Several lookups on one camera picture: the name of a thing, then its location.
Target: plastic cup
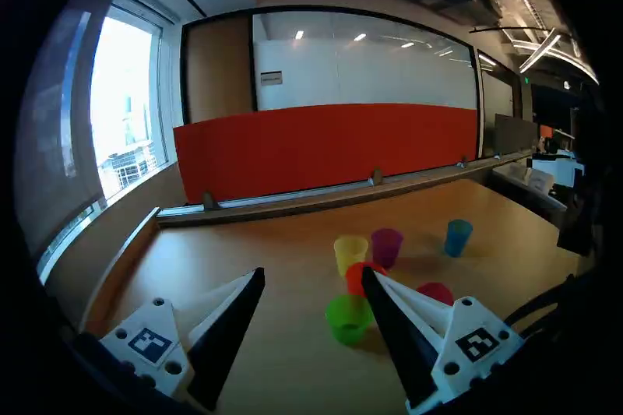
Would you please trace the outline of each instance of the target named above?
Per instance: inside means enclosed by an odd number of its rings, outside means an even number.
[[[346,271],[346,284],[349,294],[365,297],[364,287],[361,285],[361,277],[364,274],[365,266],[372,267],[377,273],[381,273],[383,276],[387,275],[387,272],[383,269],[383,267],[378,264],[373,262],[355,262]]]
[[[403,235],[392,228],[382,228],[372,234],[372,261],[391,269],[396,264]]]
[[[356,235],[342,235],[333,243],[333,249],[336,252],[337,270],[344,277],[350,266],[365,259],[368,240]]]
[[[452,258],[461,256],[472,230],[472,224],[466,220],[456,219],[448,222],[448,234],[443,247],[445,253]]]
[[[335,340],[353,345],[363,337],[374,315],[368,300],[358,295],[340,295],[326,307],[326,320]]]
[[[454,297],[452,296],[452,292],[443,283],[425,283],[424,285],[420,285],[417,289],[415,289],[415,291],[420,292],[421,294],[433,298],[437,301],[441,301],[448,306],[452,306],[454,304]]]

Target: yellow cup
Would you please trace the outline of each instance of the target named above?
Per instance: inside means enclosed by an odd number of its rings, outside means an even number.
[[[368,240],[356,235],[340,235],[333,243],[333,249],[336,251],[337,270],[344,277],[348,268],[355,262],[365,260]]]

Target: purple cup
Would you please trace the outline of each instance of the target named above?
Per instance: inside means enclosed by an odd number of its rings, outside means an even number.
[[[372,261],[391,269],[396,264],[403,235],[392,228],[382,228],[372,234]]]

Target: red panel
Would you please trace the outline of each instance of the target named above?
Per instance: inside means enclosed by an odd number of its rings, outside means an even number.
[[[200,203],[402,174],[475,158],[475,110],[340,104],[259,111],[174,129],[186,196]]]
[[[554,137],[554,129],[549,126],[541,125],[540,126],[540,137],[541,138],[553,138]]]

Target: wooden table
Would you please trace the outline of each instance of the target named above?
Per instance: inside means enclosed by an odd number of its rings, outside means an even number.
[[[445,257],[447,223],[473,234],[462,258]],[[574,273],[558,230],[472,181],[317,213],[157,230],[121,294],[111,327],[153,297],[174,304],[263,266],[266,288],[219,400],[218,413],[396,413],[405,395],[377,329],[359,348],[331,337],[325,307],[346,285],[333,241],[380,227],[404,233],[390,276],[409,287],[443,282],[501,318]]]

